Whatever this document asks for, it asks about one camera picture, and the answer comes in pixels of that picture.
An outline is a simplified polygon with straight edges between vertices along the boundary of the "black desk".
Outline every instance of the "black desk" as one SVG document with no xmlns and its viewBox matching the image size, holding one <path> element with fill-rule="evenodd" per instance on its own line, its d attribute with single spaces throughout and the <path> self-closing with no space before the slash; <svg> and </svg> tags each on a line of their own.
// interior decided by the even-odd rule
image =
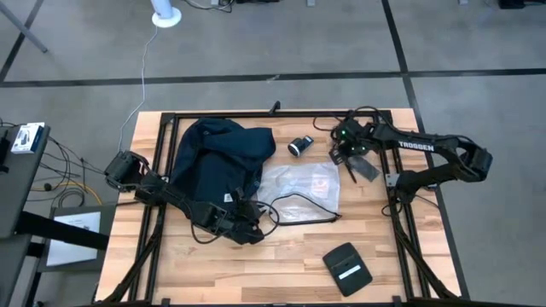
<svg viewBox="0 0 546 307">
<path fill-rule="evenodd" d="M 8 140 L 13 143 L 19 127 L 0 127 L 0 136 L 6 130 L 9 131 Z M 49 127 L 46 126 L 35 153 L 9 152 L 4 161 L 9 172 L 0 173 L 0 307 L 9 305 L 25 256 L 41 258 L 43 254 L 44 244 L 31 243 L 33 235 L 98 250 L 106 250 L 108 244 L 107 235 L 23 211 L 48 137 Z M 36 287 L 38 284 L 33 282 L 30 302 Z"/>
<path fill-rule="evenodd" d="M 0 136 L 9 130 L 8 140 L 13 140 L 19 132 L 19 127 L 0 127 Z M 38 170 L 49 136 L 49 127 L 44 127 L 44 133 L 39 140 L 36 153 L 8 153 L 4 164 L 9 167 L 9 173 L 0 173 L 0 239 L 9 238 L 15 232 L 19 215 L 23 210 L 26 197 L 31 189 L 32 181 Z"/>
</svg>

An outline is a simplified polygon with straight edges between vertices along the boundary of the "dark blue jacket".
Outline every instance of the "dark blue jacket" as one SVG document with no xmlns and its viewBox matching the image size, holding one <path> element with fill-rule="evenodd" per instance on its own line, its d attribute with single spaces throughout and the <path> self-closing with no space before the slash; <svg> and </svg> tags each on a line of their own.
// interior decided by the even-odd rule
<svg viewBox="0 0 546 307">
<path fill-rule="evenodd" d="M 270 128 L 244 129 L 229 119 L 199 119 L 182 137 L 172 183 L 189 199 L 211 201 L 226 209 L 226 194 L 242 188 L 253 196 L 262 178 L 262 164 L 275 152 Z"/>
</svg>

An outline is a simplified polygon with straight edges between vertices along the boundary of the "black bracket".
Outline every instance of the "black bracket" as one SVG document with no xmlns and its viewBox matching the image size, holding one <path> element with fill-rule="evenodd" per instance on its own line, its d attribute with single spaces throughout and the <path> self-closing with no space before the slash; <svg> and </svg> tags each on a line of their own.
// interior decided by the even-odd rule
<svg viewBox="0 0 546 307">
<path fill-rule="evenodd" d="M 402 298 L 398 295 L 392 297 L 392 302 L 394 303 L 394 307 L 402 307 Z"/>
<path fill-rule="evenodd" d="M 161 119 L 160 119 L 160 125 L 167 125 L 174 118 L 176 118 L 176 116 L 177 116 L 176 113 L 162 113 Z"/>
<path fill-rule="evenodd" d="M 270 115 L 273 115 L 276 113 L 276 110 L 280 110 L 281 109 L 281 102 L 280 101 L 275 101 L 275 103 L 273 104 L 273 107 L 271 107 L 270 109 Z"/>
<path fill-rule="evenodd" d="M 171 306 L 171 299 L 170 298 L 161 299 L 161 307 L 170 307 L 170 306 Z"/>
</svg>

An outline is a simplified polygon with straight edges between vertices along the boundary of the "electronic device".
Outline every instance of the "electronic device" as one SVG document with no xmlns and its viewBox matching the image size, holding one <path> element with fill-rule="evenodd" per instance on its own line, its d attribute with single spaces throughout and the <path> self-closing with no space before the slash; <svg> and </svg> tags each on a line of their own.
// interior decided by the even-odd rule
<svg viewBox="0 0 546 307">
<path fill-rule="evenodd" d="M 351 243 L 338 246 L 322 257 L 343 296 L 348 297 L 372 282 L 366 264 Z"/>
<path fill-rule="evenodd" d="M 38 141 L 42 135 L 45 123 L 29 123 L 21 125 L 14 145 L 11 148 L 13 154 L 33 154 L 36 151 Z"/>
<path fill-rule="evenodd" d="M 297 137 L 293 141 L 288 144 L 288 151 L 294 155 L 294 157 L 300 157 L 303 152 L 309 148 L 313 142 L 313 140 L 310 136 L 304 136 L 303 138 Z"/>
</svg>

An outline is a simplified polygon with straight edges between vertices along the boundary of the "white cable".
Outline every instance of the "white cable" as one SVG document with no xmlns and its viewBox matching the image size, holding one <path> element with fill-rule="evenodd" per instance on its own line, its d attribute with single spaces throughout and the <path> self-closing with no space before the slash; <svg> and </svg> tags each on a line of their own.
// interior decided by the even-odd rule
<svg viewBox="0 0 546 307">
<path fill-rule="evenodd" d="M 133 112 L 131 112 L 131 114 L 129 114 L 129 117 L 125 120 L 125 122 L 121 125 L 121 127 L 119 127 L 118 151 L 121 150 L 121 141 L 123 140 L 123 129 L 125 128 L 125 125 L 127 125 L 127 123 L 129 122 L 129 120 L 131 120 L 133 115 L 138 111 L 138 109 L 140 109 L 140 107 L 142 107 L 144 102 L 146 102 L 146 84 L 144 83 L 144 70 L 146 69 L 146 54 L 148 53 L 148 46 L 150 45 L 150 43 L 152 43 L 154 41 L 154 38 L 156 36 L 157 36 L 157 26 L 155 26 L 154 35 L 152 36 L 152 38 L 150 38 L 150 40 L 144 46 L 144 55 L 142 56 L 142 70 L 141 70 L 141 73 L 140 73 L 140 78 L 142 80 L 142 102 L 138 105 L 138 107 L 136 107 L 133 110 Z"/>
</svg>

